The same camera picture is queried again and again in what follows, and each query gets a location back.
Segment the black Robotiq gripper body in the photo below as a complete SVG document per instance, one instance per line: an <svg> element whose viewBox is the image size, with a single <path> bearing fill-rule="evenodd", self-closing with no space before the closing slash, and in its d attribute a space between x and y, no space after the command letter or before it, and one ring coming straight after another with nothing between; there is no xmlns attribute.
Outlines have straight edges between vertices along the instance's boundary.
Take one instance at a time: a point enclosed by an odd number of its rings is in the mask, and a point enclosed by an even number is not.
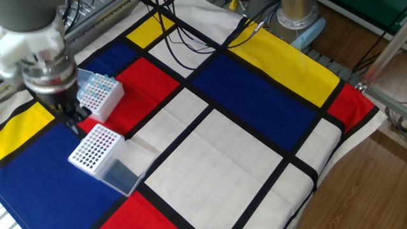
<svg viewBox="0 0 407 229"><path fill-rule="evenodd" d="M73 111L79 105L77 99L78 84L74 83L68 89L54 94L40 94L37 97L47 106L57 111Z"/></svg>

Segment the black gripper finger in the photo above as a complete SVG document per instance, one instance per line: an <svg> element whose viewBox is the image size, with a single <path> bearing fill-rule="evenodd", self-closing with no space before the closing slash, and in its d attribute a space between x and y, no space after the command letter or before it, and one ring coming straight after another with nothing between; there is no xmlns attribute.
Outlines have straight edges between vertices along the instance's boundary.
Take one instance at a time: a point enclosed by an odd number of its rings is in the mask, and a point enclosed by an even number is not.
<svg viewBox="0 0 407 229"><path fill-rule="evenodd" d="M72 112L71 112L71 124L75 125L81 121L86 120L92 112L83 106L80 106L78 102L74 102L72 104Z"/></svg>
<svg viewBox="0 0 407 229"><path fill-rule="evenodd" d="M71 112L72 112L72 106L59 106L59 111L61 112L65 122L67 123L67 126L73 131L73 132L78 132L78 129L75 125L71 124Z"/></svg>

